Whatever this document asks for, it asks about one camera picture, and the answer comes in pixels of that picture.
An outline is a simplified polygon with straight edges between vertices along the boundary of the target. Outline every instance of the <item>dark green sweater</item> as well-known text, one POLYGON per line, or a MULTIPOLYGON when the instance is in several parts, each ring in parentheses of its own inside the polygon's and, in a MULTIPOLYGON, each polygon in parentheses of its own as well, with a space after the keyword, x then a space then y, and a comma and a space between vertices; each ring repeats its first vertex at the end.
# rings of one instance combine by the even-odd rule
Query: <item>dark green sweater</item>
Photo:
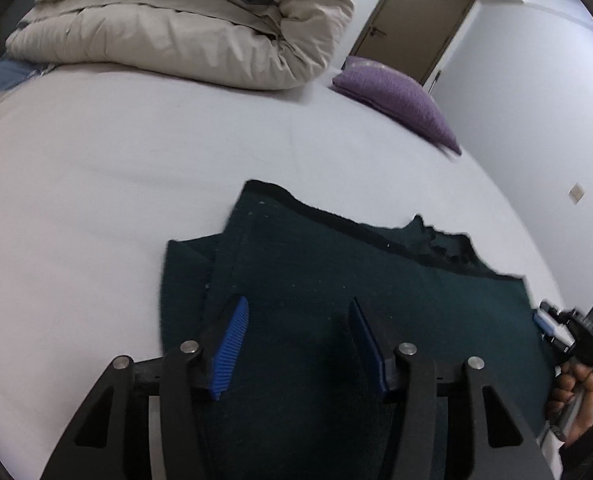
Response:
MULTIPOLYGON (((377 478, 393 408, 359 364, 355 296, 435 359, 481 356, 532 429, 543 425, 554 363, 524 284, 489 269, 465 235, 420 217, 396 230, 356 224, 251 181, 222 234, 169 243, 164 349, 196 337, 234 293, 250 303, 248 333, 229 391, 199 409, 217 478, 377 478)), ((441 453, 445 404, 437 410, 441 453)))

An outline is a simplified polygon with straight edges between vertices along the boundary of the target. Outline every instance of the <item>door handle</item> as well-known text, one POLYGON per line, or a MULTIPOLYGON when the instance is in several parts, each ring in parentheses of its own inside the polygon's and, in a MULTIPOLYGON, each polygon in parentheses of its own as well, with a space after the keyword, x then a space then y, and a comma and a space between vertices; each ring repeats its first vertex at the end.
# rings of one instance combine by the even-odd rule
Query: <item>door handle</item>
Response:
POLYGON ((370 38, 385 38, 387 36, 383 30, 376 28, 374 25, 370 26, 368 35, 370 38))

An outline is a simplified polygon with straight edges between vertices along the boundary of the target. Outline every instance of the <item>door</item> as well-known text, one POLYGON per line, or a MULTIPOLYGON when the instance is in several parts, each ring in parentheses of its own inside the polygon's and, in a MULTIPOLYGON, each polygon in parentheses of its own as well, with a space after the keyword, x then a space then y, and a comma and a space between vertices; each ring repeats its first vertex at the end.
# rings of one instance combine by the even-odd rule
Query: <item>door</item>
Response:
POLYGON ((356 56, 425 83, 475 0, 382 0, 356 56))

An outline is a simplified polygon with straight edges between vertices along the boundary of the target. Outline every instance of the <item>black sleeve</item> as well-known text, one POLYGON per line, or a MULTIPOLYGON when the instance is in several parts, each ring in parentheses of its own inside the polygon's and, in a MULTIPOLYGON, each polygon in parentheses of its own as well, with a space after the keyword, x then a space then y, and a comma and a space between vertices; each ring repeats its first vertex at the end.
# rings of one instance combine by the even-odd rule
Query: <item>black sleeve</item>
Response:
POLYGON ((593 460, 593 426, 570 447, 562 447, 559 455, 563 464, 561 480, 581 478, 593 460))

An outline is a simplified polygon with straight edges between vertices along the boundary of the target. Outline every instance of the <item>light switch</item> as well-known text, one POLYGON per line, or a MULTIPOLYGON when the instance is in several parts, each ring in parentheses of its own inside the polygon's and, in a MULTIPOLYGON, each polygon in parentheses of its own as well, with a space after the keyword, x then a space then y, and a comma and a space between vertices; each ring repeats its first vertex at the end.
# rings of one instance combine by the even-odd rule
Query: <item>light switch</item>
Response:
POLYGON ((581 187, 581 184, 574 184, 574 187, 570 190, 570 198, 575 204, 579 203, 579 200, 585 195, 585 191, 581 187))

